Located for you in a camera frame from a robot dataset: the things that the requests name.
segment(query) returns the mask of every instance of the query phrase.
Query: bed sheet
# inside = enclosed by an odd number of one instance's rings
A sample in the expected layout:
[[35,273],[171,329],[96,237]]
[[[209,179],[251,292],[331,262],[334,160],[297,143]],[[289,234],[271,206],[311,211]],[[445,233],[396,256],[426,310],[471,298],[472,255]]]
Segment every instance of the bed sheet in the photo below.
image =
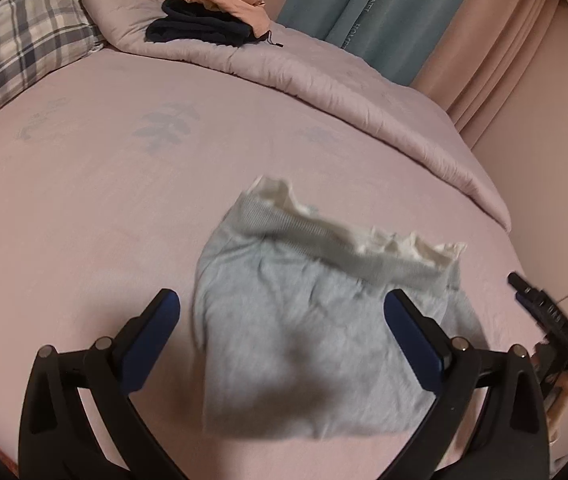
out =
[[[530,350],[540,339],[506,283],[521,269],[506,232],[457,189],[276,90],[105,49],[0,111],[0,447],[9,456],[17,455],[36,350],[87,348],[170,287],[183,317],[132,400],[187,475],[377,478],[408,434],[251,442],[201,433],[203,358],[190,326],[195,265],[212,229],[261,174],[290,179],[301,202],[343,222],[417,231],[433,244],[467,242],[462,286],[491,348],[519,342]],[[99,424],[96,433],[117,460]]]

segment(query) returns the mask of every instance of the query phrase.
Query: bed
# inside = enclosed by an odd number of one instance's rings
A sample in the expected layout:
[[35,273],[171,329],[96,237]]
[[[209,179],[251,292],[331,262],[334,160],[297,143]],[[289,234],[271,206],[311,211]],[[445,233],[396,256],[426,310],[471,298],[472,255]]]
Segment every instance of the bed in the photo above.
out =
[[[495,199],[445,113],[416,91],[396,90],[410,92],[402,113],[472,168]],[[384,470],[409,433],[261,442],[201,430],[203,356],[189,314],[195,266],[212,229],[261,174],[290,179],[302,202],[331,218],[467,243],[462,286],[491,348],[520,343],[531,351],[540,340],[506,283],[521,270],[507,216],[491,216],[432,168],[301,98],[107,46],[0,109],[0,448],[7,455],[17,457],[37,349],[86,348],[168,287],[179,293],[183,317],[132,400],[190,478],[374,479]],[[468,430],[446,460],[459,456]]]

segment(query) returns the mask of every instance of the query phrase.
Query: beige wall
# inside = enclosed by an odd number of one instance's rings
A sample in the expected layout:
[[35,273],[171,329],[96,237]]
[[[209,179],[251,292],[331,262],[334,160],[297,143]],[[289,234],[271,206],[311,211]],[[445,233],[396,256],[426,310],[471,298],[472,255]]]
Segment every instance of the beige wall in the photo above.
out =
[[[568,6],[474,148],[510,208],[511,239],[527,276],[568,293]],[[568,301],[562,306],[568,309]],[[554,457],[568,453],[568,412]]]

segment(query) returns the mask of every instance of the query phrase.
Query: clothes stack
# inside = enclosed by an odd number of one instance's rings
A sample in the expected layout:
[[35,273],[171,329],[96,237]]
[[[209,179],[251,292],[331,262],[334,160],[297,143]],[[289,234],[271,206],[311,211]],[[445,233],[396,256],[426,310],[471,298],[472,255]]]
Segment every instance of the clothes stack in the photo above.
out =
[[146,40],[191,39],[231,46],[270,43],[264,4],[264,0],[166,0],[161,6],[166,17],[148,26]]

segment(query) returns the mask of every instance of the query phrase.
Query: plaid fabric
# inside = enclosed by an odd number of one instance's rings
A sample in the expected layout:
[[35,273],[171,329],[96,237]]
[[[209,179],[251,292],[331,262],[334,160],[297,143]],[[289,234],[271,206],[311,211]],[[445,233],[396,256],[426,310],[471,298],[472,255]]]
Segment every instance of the plaid fabric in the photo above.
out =
[[80,0],[0,0],[0,108],[104,44]]

